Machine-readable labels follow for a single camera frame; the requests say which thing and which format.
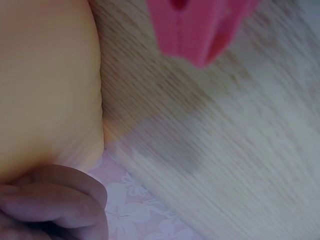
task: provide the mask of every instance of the finger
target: finger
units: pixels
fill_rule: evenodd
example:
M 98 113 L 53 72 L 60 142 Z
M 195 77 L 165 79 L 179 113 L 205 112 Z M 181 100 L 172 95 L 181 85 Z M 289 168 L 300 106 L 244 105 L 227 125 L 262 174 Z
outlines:
M 51 183 L 32 183 L 0 197 L 0 209 L 22 222 L 53 222 L 70 229 L 79 240 L 105 240 L 107 218 L 98 202 L 75 189 Z
M 92 196 L 103 208 L 107 204 L 107 191 L 100 182 L 79 170 L 67 166 L 43 166 L 15 180 L 12 184 L 22 186 L 31 183 L 48 183 L 76 189 Z
M 3 240 L 52 240 L 43 231 L 30 230 L 26 227 L 1 228 L 0 239 Z

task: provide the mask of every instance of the beige surface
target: beige surface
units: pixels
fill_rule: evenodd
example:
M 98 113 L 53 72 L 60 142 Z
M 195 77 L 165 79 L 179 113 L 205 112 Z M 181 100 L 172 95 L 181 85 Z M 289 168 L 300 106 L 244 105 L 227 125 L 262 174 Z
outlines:
M 100 51 L 86 0 L 0 0 L 0 183 L 102 154 Z
M 140 123 L 117 159 L 208 239 L 319 239 L 320 40 L 295 1 L 264 1 L 205 71 L 161 56 L 144 0 L 93 8 L 106 130 Z

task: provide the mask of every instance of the white flower pattern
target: white flower pattern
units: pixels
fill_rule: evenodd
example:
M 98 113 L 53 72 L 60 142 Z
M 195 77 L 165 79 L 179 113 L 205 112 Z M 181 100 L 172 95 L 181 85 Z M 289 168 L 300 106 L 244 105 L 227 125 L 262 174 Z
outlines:
M 150 233 L 145 240 L 192 240 L 193 231 L 183 229 L 175 232 L 175 225 L 171 220 L 163 220 L 159 225 L 161 232 Z
M 205 240 L 143 188 L 109 155 L 89 172 L 107 187 L 110 240 Z
M 127 172 L 125 176 L 122 177 L 124 186 L 127 188 L 130 196 L 142 196 L 144 197 L 148 192 L 139 182 L 137 182 L 132 176 Z
M 126 204 L 127 191 L 123 184 L 114 182 L 106 189 L 106 214 L 110 235 L 117 231 L 117 240 L 138 240 L 135 224 L 142 224 L 150 219 L 148 206 L 140 202 Z

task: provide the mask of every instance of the light wood floor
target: light wood floor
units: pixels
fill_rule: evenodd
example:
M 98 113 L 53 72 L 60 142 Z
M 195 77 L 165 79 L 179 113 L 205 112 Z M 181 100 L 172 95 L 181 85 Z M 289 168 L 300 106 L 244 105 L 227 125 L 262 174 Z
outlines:
M 206 70 L 159 53 L 143 0 L 92 8 L 112 154 L 209 240 L 319 239 L 320 39 L 304 8 L 262 1 Z

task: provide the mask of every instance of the wooden surface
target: wooden surface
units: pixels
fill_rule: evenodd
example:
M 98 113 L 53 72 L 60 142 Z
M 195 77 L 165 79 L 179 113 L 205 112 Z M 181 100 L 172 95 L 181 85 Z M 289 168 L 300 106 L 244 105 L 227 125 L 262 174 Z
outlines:
M 265 0 L 199 70 L 161 56 L 143 0 L 92 1 L 105 132 L 126 134 L 112 154 L 209 240 L 319 239 L 320 40 L 304 9 Z

